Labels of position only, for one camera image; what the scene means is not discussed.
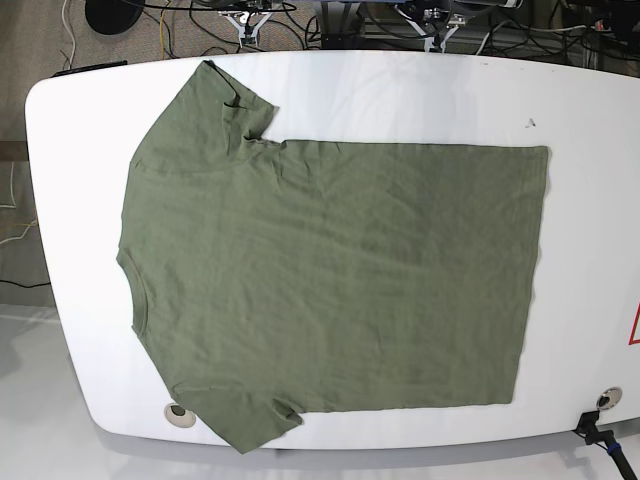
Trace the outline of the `black flat bar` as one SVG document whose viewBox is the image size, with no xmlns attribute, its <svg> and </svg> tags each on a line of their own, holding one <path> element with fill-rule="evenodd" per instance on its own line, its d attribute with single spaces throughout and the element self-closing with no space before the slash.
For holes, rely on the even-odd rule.
<svg viewBox="0 0 640 480">
<path fill-rule="evenodd" d="M 76 68 L 71 68 L 71 69 L 67 69 L 67 70 L 60 70 L 60 71 L 54 73 L 51 78 L 62 77 L 62 76 L 66 76 L 66 75 L 79 74 L 79 73 L 85 73 L 85 72 L 91 72 L 91 71 L 102 70 L 102 69 L 107 69 L 107 68 L 126 66 L 126 65 L 128 65 L 128 62 L 126 60 L 121 60 L 121 61 L 100 63 L 100 64 L 94 64 L 94 65 L 83 66 L 83 67 L 76 67 Z"/>
</svg>

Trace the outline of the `olive green T-shirt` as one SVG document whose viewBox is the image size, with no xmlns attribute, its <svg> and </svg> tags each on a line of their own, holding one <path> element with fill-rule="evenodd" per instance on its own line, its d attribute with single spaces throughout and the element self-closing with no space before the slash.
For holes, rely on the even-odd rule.
<svg viewBox="0 0 640 480">
<path fill-rule="evenodd" d="M 117 261 L 171 398 L 240 453 L 306 413 L 513 400 L 544 146 L 271 142 L 202 62 L 137 147 Z"/>
</svg>

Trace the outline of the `black round stand base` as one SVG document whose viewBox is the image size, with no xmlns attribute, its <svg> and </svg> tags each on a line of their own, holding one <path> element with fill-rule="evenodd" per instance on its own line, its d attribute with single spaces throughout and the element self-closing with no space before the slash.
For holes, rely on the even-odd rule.
<svg viewBox="0 0 640 480">
<path fill-rule="evenodd" d="M 85 18 L 95 32 L 102 35 L 118 35 L 129 30 L 137 22 L 143 9 L 143 1 L 87 0 Z"/>
</svg>

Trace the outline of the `red triangle sticker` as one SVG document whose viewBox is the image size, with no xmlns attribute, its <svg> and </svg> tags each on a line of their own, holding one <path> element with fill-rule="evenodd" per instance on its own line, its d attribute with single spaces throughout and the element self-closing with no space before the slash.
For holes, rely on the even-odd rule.
<svg viewBox="0 0 640 480">
<path fill-rule="evenodd" d="M 630 336 L 628 340 L 629 345 L 637 345 L 640 343 L 639 339 L 639 319 L 640 319 L 640 305 L 637 306 L 636 312 L 634 314 L 633 324 L 630 331 Z"/>
</svg>

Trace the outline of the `aluminium frame post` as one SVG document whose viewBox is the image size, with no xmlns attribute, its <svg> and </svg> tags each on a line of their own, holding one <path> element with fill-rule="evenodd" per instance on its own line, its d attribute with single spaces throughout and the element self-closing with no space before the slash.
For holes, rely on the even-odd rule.
<svg viewBox="0 0 640 480">
<path fill-rule="evenodd" d="M 357 44 L 361 1 L 314 1 L 323 50 L 348 50 Z"/>
</svg>

